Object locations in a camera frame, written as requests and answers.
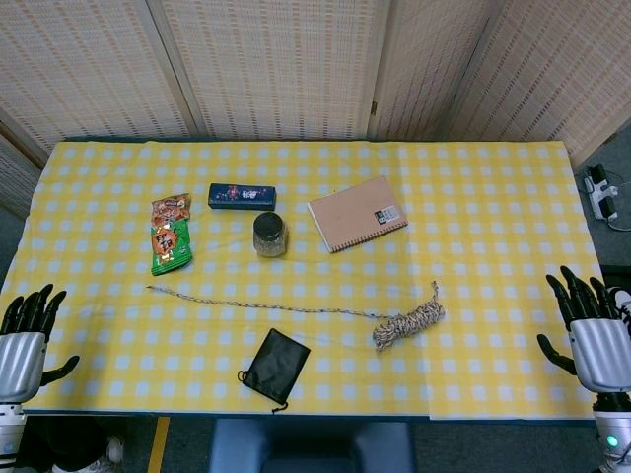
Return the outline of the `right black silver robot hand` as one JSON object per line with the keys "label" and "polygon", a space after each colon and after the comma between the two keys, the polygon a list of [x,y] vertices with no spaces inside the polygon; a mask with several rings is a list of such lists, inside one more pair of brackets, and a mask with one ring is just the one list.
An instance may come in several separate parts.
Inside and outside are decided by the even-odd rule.
{"label": "right black silver robot hand", "polygon": [[596,394],[630,391],[630,293],[606,287],[591,277],[580,279],[567,266],[560,267],[564,280],[548,274],[567,331],[572,355],[560,354],[543,334],[536,336],[544,357],[575,376]]}

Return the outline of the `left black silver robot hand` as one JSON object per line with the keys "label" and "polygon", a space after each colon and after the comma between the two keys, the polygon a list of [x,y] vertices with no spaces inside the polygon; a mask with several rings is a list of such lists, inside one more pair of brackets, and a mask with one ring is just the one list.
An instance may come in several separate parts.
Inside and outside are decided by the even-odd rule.
{"label": "left black silver robot hand", "polygon": [[1,321],[1,402],[23,404],[40,388],[67,376],[80,362],[71,356],[63,366],[45,371],[47,345],[56,314],[67,293],[51,284],[11,301]]}

